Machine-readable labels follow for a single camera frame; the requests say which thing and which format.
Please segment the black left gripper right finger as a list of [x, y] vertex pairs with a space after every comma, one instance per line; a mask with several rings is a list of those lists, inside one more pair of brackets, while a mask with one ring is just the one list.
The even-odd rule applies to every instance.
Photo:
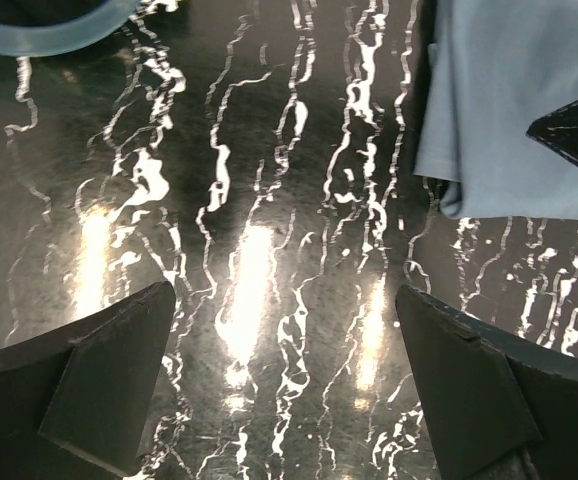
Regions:
[[410, 285], [395, 306], [444, 479], [578, 479], [578, 358]]

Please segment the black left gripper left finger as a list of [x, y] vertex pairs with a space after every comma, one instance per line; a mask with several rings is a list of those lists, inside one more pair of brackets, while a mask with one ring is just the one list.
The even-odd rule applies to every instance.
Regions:
[[0, 349], [0, 479], [123, 479], [139, 451], [176, 296], [167, 282]]

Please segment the grey-blue t shirt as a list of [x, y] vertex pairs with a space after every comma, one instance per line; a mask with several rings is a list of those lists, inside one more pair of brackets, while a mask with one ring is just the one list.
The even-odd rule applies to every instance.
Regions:
[[578, 220], [578, 168], [526, 135], [578, 100], [578, 1], [441, 1], [415, 172], [450, 218]]

